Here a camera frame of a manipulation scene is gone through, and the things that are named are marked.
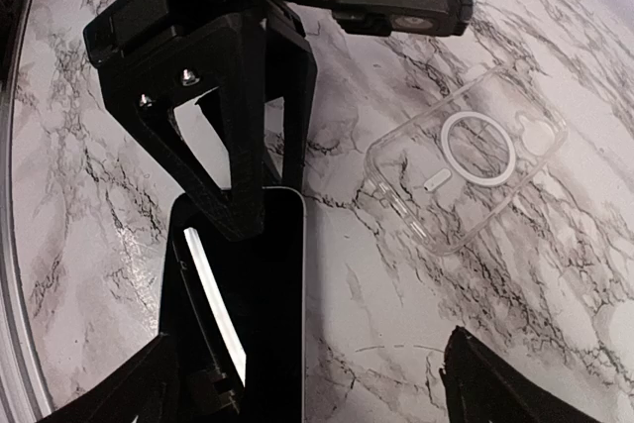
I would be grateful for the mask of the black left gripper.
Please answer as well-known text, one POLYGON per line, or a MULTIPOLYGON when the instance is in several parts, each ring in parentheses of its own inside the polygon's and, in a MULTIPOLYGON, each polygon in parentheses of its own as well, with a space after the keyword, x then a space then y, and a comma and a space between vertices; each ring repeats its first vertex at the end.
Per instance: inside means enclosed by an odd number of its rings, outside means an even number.
POLYGON ((83 32, 104 105, 229 240, 264 226, 264 102, 301 190, 317 64, 283 0, 115 0, 83 32))

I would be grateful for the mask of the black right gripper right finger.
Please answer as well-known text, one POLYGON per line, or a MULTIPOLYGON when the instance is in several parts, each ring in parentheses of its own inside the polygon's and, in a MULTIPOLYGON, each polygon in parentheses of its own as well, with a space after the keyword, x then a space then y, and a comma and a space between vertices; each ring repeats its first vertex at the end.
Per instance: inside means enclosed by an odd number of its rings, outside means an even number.
POLYGON ((448 340, 442 382, 452 422, 594 420, 526 378, 464 327, 448 340))

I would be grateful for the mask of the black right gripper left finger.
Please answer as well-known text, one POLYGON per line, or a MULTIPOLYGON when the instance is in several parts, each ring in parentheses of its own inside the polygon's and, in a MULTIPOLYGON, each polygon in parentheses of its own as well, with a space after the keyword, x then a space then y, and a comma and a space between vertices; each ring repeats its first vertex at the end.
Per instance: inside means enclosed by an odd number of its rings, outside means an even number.
POLYGON ((174 339, 160 334, 49 422, 175 422, 178 366, 174 339))

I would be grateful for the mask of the clear magsafe phone case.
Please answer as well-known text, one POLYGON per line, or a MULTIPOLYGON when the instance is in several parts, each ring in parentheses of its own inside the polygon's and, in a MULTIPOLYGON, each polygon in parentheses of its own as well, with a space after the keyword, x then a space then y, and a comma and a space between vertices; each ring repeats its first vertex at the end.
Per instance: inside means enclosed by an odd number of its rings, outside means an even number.
POLYGON ((529 73, 499 65, 374 142, 365 167, 419 243, 442 256, 496 217, 567 135, 529 73))

